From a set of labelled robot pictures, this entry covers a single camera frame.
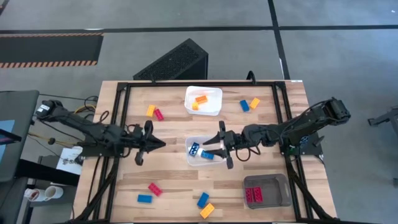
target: blue screen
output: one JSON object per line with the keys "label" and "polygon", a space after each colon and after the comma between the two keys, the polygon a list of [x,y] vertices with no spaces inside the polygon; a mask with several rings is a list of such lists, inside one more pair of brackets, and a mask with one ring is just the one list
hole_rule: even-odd
{"label": "blue screen", "polygon": [[[15,120],[0,121],[0,129],[3,129],[8,132],[12,132],[14,123],[15,123]],[[0,161],[2,159],[2,155],[4,155],[5,150],[6,150],[6,145],[0,146]]]}

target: wooden table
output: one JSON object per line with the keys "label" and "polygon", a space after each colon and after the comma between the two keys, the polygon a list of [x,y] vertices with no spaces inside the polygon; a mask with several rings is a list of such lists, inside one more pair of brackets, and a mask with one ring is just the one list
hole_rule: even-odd
{"label": "wooden table", "polygon": [[[95,120],[108,110],[112,113],[116,81],[102,84],[96,109]],[[308,101],[302,82],[286,81],[287,93],[293,116],[308,108]],[[245,125],[277,123],[274,99],[270,87],[220,87],[223,90],[223,107],[218,116],[190,115],[184,108],[186,87],[134,87],[127,111],[126,124],[144,124],[145,120],[154,122],[154,135],[167,143],[150,154],[144,155],[144,165],[134,162],[135,151],[121,159],[114,195],[112,222],[203,222],[197,201],[202,192],[210,195],[209,201],[215,207],[207,222],[271,222],[294,221],[294,210],[289,207],[247,208],[243,197],[243,179],[248,175],[284,174],[287,175],[284,158],[279,146],[262,147],[260,156],[252,155],[247,162],[235,158],[234,169],[222,166],[192,167],[188,165],[185,153],[185,139],[196,135],[215,135],[218,121],[223,120],[227,130],[240,133]],[[260,99],[255,110],[243,113],[240,100],[250,102],[254,97]],[[118,111],[120,120],[123,98]],[[164,121],[146,117],[148,105],[156,105],[164,116]],[[246,151],[239,152],[240,157],[247,156]],[[322,163],[314,156],[302,156],[309,191],[318,203],[331,216],[336,216],[328,179]],[[96,158],[84,161],[78,185],[74,208],[76,215],[86,207],[88,191],[95,167]],[[100,161],[93,194],[100,178]],[[154,196],[152,204],[137,203],[138,194],[149,194],[148,185],[155,182],[164,193]],[[305,207],[302,195],[297,189],[300,209],[303,217]],[[107,192],[105,193],[100,217],[104,217]]]}

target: gray tray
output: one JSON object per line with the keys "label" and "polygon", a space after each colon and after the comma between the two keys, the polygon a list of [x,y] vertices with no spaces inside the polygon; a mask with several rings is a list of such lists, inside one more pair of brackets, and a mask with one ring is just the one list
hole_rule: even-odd
{"label": "gray tray", "polygon": [[[247,203],[245,190],[253,187],[261,188],[262,202]],[[289,184],[283,174],[247,176],[243,180],[243,192],[244,201],[251,209],[289,206],[291,202]]]}

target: pink lego brick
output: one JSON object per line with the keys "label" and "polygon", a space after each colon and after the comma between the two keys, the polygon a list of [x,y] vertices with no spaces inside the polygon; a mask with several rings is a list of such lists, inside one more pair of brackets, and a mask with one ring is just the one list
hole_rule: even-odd
{"label": "pink lego brick", "polygon": [[164,118],[163,118],[163,115],[162,115],[162,113],[160,112],[159,109],[156,109],[156,110],[154,111],[154,113],[155,113],[155,115],[156,115],[158,121],[163,121]]}
{"label": "pink lego brick", "polygon": [[246,201],[248,203],[253,203],[253,189],[246,189]]}
{"label": "pink lego brick", "polygon": [[156,186],[156,184],[154,184],[154,183],[150,183],[150,185],[149,185],[149,190],[151,191],[151,192],[153,192],[156,196],[160,196],[161,194],[162,194],[162,190],[160,189],[160,188],[158,188],[158,186]]}
{"label": "pink lego brick", "polygon": [[261,188],[260,187],[255,187],[255,188],[253,188],[253,190],[254,190],[254,200],[256,202],[262,202]]}

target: white plastic bin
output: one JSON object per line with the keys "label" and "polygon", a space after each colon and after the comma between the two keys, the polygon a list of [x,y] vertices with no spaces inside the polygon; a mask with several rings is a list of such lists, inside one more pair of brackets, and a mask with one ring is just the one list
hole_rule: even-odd
{"label": "white plastic bin", "polygon": [[[199,104],[199,110],[193,110],[192,103],[195,102],[195,98],[203,95],[206,95],[207,102]],[[188,86],[184,105],[190,114],[217,116],[221,111],[222,102],[223,91],[220,88]]]}
{"label": "white plastic bin", "polygon": [[[214,136],[192,136],[185,140],[185,150],[187,151],[187,162],[191,166],[209,166],[209,165],[217,165],[222,164],[226,161],[226,159],[221,158],[220,156],[214,156],[214,159],[205,159],[200,156],[203,150],[212,150],[219,149],[222,147],[222,144],[211,144],[204,146],[203,143],[207,140],[210,140]],[[199,144],[199,150],[195,157],[189,154],[189,150],[191,149],[192,144],[196,142]]]}

